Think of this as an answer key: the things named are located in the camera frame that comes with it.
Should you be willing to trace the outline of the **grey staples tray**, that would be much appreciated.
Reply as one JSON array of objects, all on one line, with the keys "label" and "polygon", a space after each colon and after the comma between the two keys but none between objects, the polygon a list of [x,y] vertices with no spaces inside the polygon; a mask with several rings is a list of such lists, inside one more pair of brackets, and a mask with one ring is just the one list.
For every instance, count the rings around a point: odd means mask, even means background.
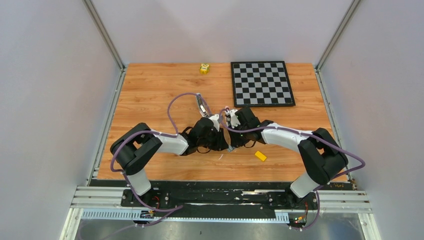
[{"label": "grey staples tray", "polygon": [[229,153],[231,153],[232,151],[236,150],[236,147],[233,147],[231,145],[228,146],[228,148],[226,149]]}]

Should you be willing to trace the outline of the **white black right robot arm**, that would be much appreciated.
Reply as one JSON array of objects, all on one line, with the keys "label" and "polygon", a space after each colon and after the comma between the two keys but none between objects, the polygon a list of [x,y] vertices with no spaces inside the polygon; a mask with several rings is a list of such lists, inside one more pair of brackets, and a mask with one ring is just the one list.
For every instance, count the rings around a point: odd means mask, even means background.
[{"label": "white black right robot arm", "polygon": [[324,128],[305,131],[284,127],[271,120],[260,121],[247,106],[225,109],[224,114],[234,144],[252,141],[280,146],[300,154],[305,173],[290,184],[285,195],[286,204],[292,209],[301,207],[306,195],[329,183],[349,162]]}]

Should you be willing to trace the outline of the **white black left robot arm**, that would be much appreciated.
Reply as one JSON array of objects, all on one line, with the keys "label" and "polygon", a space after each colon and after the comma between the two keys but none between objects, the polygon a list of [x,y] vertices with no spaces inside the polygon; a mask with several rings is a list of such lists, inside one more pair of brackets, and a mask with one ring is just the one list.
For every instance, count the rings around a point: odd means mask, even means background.
[{"label": "white black left robot arm", "polygon": [[110,152],[113,154],[112,160],[118,162],[120,171],[134,189],[135,202],[146,207],[152,203],[153,193],[145,166],[156,153],[188,156],[198,152],[199,148],[218,152],[228,147],[218,120],[202,117],[194,126],[188,126],[177,134],[154,131],[141,122],[116,140]]}]

